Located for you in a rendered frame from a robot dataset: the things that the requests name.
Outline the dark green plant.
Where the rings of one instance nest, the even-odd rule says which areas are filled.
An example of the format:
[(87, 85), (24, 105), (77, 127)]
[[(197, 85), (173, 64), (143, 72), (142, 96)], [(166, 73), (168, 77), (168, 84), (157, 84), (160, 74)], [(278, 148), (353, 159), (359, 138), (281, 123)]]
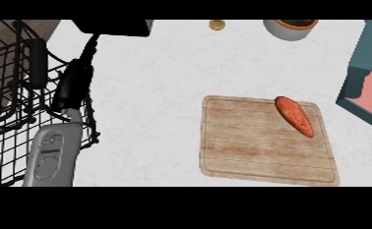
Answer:
[(295, 26), (295, 27), (306, 27), (309, 26), (315, 20), (281, 20), (285, 24)]

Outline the orange-red sweet potato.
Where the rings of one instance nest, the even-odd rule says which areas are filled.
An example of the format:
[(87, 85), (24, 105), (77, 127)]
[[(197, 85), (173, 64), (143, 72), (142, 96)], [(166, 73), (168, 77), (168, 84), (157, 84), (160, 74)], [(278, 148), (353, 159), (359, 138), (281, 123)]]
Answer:
[(306, 137), (312, 138), (315, 136), (315, 128), (300, 103), (287, 96), (278, 96), (275, 98), (275, 106), (291, 126)]

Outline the pale wooden cutting board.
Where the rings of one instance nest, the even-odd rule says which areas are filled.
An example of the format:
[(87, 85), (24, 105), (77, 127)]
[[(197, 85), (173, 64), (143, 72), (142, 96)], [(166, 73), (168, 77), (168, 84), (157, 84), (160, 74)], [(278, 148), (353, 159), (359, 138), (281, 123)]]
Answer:
[(201, 172), (211, 177), (292, 185), (340, 184), (319, 107), (300, 103), (315, 135), (282, 118), (275, 101), (210, 95), (202, 101)]

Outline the white pot with orange rim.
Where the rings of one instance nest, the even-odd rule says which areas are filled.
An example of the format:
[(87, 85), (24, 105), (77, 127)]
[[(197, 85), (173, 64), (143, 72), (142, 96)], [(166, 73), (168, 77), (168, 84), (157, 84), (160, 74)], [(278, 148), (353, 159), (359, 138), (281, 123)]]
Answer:
[(312, 20), (307, 26), (294, 26), (282, 20), (264, 20), (263, 25), (273, 36), (287, 41), (304, 39), (312, 32), (319, 21)]

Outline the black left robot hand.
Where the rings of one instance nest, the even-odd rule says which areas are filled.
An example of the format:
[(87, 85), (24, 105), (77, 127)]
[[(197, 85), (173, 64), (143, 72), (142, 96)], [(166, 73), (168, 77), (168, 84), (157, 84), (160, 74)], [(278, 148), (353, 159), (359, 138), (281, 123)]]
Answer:
[(93, 56), (96, 54), (99, 34), (93, 34), (81, 55), (68, 63), (58, 82), (50, 109), (61, 112), (64, 109), (80, 109), (81, 101), (89, 93), (93, 78)]

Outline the teal box with pink inside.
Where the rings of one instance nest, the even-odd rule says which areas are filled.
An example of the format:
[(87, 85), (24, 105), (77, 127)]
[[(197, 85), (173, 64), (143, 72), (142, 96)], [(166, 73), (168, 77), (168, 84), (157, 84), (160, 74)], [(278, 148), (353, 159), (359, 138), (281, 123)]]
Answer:
[(365, 21), (335, 104), (372, 125), (372, 20)]

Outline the black appliance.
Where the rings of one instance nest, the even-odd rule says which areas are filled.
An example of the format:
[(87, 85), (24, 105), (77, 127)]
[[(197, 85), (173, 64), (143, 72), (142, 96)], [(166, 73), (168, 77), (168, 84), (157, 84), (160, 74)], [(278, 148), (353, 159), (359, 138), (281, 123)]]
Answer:
[(84, 33), (148, 37), (154, 20), (74, 20)]

